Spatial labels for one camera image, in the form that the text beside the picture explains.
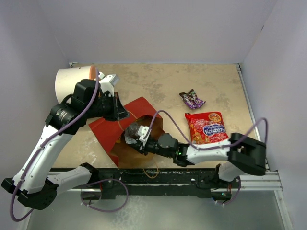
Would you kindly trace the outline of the red candy snack bag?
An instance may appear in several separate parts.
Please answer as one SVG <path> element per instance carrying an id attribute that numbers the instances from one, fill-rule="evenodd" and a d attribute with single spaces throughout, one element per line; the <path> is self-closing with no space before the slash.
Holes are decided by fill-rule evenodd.
<path id="1" fill-rule="evenodd" d="M 185 113 L 193 144 L 211 144 L 228 139 L 220 112 Z"/>

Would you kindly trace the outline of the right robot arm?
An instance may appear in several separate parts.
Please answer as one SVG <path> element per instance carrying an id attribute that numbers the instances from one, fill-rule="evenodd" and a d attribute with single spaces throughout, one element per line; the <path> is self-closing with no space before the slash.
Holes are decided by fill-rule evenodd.
<path id="1" fill-rule="evenodd" d="M 225 187 L 235 178 L 249 174 L 263 176 L 266 173 L 266 144 L 240 133 L 232 133 L 229 139 L 209 144 L 184 144 L 166 133 L 155 140 L 139 137 L 130 145 L 142 155 L 153 153 L 171 158 L 173 163 L 186 167 L 205 161 L 223 161 L 217 166 L 213 182 Z"/>

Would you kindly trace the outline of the white silver snack packet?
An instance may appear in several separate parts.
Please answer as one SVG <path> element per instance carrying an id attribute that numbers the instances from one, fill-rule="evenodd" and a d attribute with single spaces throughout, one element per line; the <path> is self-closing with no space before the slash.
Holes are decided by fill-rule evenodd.
<path id="1" fill-rule="evenodd" d="M 136 144 L 138 141 L 137 131 L 140 125 L 137 122 L 131 123 L 124 131 L 124 139 L 126 144 Z"/>

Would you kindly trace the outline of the purple brown M&M's packet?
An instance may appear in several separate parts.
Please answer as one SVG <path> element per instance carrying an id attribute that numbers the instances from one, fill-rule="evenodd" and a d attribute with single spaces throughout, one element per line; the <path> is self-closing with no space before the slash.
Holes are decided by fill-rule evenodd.
<path id="1" fill-rule="evenodd" d="M 197 109 L 197 105 L 196 103 L 188 96 L 187 93 L 185 92 L 181 92 L 179 93 L 179 96 L 181 97 L 181 99 L 183 100 L 183 102 L 185 103 L 185 105 L 190 108 L 190 109 Z"/>

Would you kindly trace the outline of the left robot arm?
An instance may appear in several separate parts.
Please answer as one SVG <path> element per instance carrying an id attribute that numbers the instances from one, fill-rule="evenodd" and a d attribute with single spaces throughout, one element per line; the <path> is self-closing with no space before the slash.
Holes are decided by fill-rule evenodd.
<path id="1" fill-rule="evenodd" d="M 88 119 L 102 117 L 107 121 L 119 121 L 129 116 L 114 91 L 116 83 L 109 77 L 99 82 L 83 79 L 76 83 L 72 94 L 52 107 L 42 135 L 25 165 L 13 178 L 1 183 L 1 187 L 13 195 L 12 200 L 31 209 L 43 210 L 62 192 L 81 185 L 97 186 L 99 171 L 88 163 L 57 176 L 48 173 L 62 149 Z"/>

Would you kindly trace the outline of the red brown paper bag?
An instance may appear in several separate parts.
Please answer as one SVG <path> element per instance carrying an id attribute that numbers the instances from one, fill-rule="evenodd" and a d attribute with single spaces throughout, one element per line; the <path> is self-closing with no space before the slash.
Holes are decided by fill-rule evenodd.
<path id="1" fill-rule="evenodd" d="M 135 144 L 139 137 L 137 132 L 140 126 L 149 126 L 156 110 L 144 97 L 126 104 L 124 108 L 129 117 L 114 122 L 99 118 L 90 123 L 89 127 L 118 168 L 143 168 L 145 175 L 153 179 L 158 176 L 159 168 L 149 172 L 145 167 L 148 163 L 158 165 L 154 155 L 151 152 L 142 155 L 132 147 L 132 144 Z"/>

